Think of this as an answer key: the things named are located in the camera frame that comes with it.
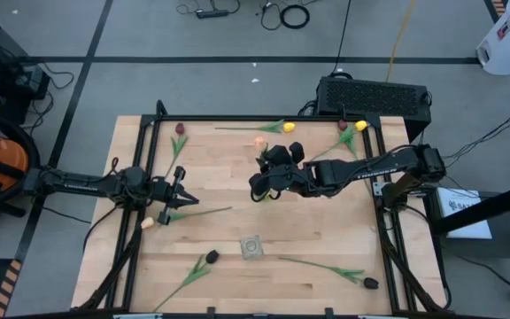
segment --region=black metal frame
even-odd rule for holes
[[[345,118],[347,121],[360,121],[363,120],[362,116],[348,116]],[[158,132],[160,128],[161,121],[339,121],[338,116],[259,116],[259,115],[167,115],[166,110],[162,108],[162,110],[158,114],[155,115],[143,115],[141,118],[139,134],[137,137],[137,143],[134,154],[134,165],[140,165],[143,145],[145,139],[145,133],[148,127],[152,124],[153,126],[153,134],[151,136],[151,144],[149,150],[149,156],[146,164],[147,173],[152,173],[152,166],[154,163],[155,150],[158,142]],[[375,128],[375,137],[376,142],[379,148],[379,154],[384,154],[385,146],[383,141],[383,133],[381,128]],[[373,149],[371,146],[370,136],[368,130],[363,132],[363,142],[365,146],[366,156],[368,158],[373,157]],[[389,182],[390,176],[386,175],[384,180]],[[375,182],[376,178],[371,178],[371,182]],[[377,219],[377,225],[379,230],[385,230],[385,221],[384,221],[384,210],[380,201],[373,199],[375,203],[375,213]],[[116,245],[116,251],[114,256],[114,261],[116,261],[121,252],[123,251],[123,246],[127,239],[128,233],[128,224],[130,220],[130,211],[124,210],[123,216],[120,224],[120,233],[118,235],[118,243]],[[137,214],[137,221],[135,223],[136,227],[139,227],[140,222],[143,220],[144,210],[139,211]],[[400,259],[399,264],[405,265],[407,268],[407,260],[406,260],[406,249],[404,244],[404,239],[402,235],[402,229],[400,227],[400,221],[397,214],[391,215],[391,222],[394,225],[394,238],[397,244],[397,256]],[[383,241],[383,236],[388,236],[386,232],[383,234],[381,231],[379,232],[379,238]],[[133,285],[135,282],[135,273],[136,273],[136,265],[138,261],[138,248],[135,250],[134,255],[131,257],[129,262],[129,267],[127,270],[127,281],[124,289],[123,301],[121,305],[121,309],[123,311],[128,311],[131,303],[131,296],[133,291]],[[417,312],[417,308],[414,301],[414,294],[409,286],[409,284],[404,280],[405,284],[405,292],[406,292],[406,304],[408,306],[407,310],[403,310],[398,305],[398,294],[397,294],[397,286],[395,283],[395,277],[393,272],[392,264],[395,262],[392,258],[395,258],[394,255],[391,257],[384,250],[382,250],[382,259],[385,269],[385,277],[388,286],[388,294],[390,299],[390,307],[391,313],[393,315],[406,315],[410,318],[472,318],[472,316],[461,316],[461,315],[452,315],[446,313],[427,313],[427,312]],[[107,299],[105,302],[106,308],[113,307],[113,301],[115,299],[115,291],[117,290],[117,285],[114,284],[111,290],[108,292]],[[197,317],[197,318],[215,318],[215,317],[226,317],[226,318],[246,318],[246,317],[255,317],[255,315],[228,315],[228,314],[215,314],[215,308],[209,307],[205,314],[163,314],[163,317]],[[332,308],[325,308],[325,315],[266,315],[264,317],[272,317],[272,318],[356,318],[356,315],[334,315],[334,311]]]
[[[507,212],[510,212],[510,191],[487,198],[476,205],[444,218],[432,216],[430,221],[432,235],[433,237],[443,236],[452,230],[486,221]]]

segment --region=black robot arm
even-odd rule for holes
[[[261,173],[250,180],[251,198],[260,201],[271,190],[293,191],[302,197],[334,197],[349,183],[378,175],[405,172],[398,182],[383,189],[386,206],[426,182],[438,182],[445,176],[445,166],[437,149],[429,145],[403,145],[382,156],[345,162],[325,159],[298,163],[304,159],[302,145],[276,145],[257,159]]]
[[[174,182],[171,185],[163,176],[150,177],[140,167],[128,167],[106,176],[81,175],[67,173],[58,169],[44,167],[33,168],[27,173],[23,190],[28,195],[65,192],[94,197],[109,198],[126,208],[139,209],[152,201],[166,203],[158,221],[168,224],[170,208],[198,204],[198,199],[188,194],[181,185],[186,172],[177,167]]]

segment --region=orange striped tape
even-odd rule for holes
[[[15,284],[17,283],[17,279],[19,279],[20,270],[21,263],[19,261],[12,261],[5,272],[5,278],[1,282],[0,287],[0,318],[5,316],[13,289],[15,289]]]

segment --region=black stand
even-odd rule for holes
[[[432,223],[432,234],[444,235],[452,230],[485,221],[488,218],[510,211],[510,191],[493,198],[488,198],[477,205],[468,207],[461,212],[441,218]]]

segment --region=wooden tabletop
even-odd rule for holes
[[[121,167],[131,165],[140,118],[121,116],[112,137],[104,171],[113,157]],[[259,152],[254,140],[262,136],[272,147],[300,142],[306,160],[323,152],[338,140],[334,122],[299,122],[294,132],[273,134],[250,130],[218,130],[217,127],[251,127],[261,122],[184,122],[189,141],[176,165],[186,169],[182,185],[200,199],[178,213],[202,212],[232,206],[225,212],[191,217],[168,226],[155,225],[143,232],[131,311],[150,312],[176,289],[198,257],[215,249],[221,257],[210,265],[212,272],[180,290],[159,311],[165,313],[204,313],[216,307],[218,313],[323,314],[332,307],[339,315],[390,314],[389,296],[383,268],[375,210],[368,182],[351,183],[334,198],[301,198],[284,192],[279,200],[254,203],[249,196],[248,179],[259,168]],[[176,122],[161,123],[153,175],[164,175],[173,152],[170,136]],[[406,144],[401,118],[383,118],[382,132],[387,150]],[[357,157],[364,159],[361,134],[355,137]],[[146,159],[147,146],[143,152]],[[355,160],[344,146],[322,159]],[[419,199],[409,205],[424,210]],[[109,211],[113,203],[97,201],[93,221]],[[155,220],[162,210],[155,203],[147,215]],[[98,225],[88,241],[73,306],[79,306],[99,286],[112,265],[120,227],[121,210]],[[436,303],[445,303],[442,281],[430,239],[429,228],[419,216],[401,213],[410,269]],[[265,256],[245,261],[240,240],[260,235]],[[340,268],[364,269],[380,283],[368,290],[323,268],[279,260],[290,257]],[[396,271],[398,287],[402,287]],[[125,286],[120,276],[116,305]],[[406,308],[404,293],[399,300]]]

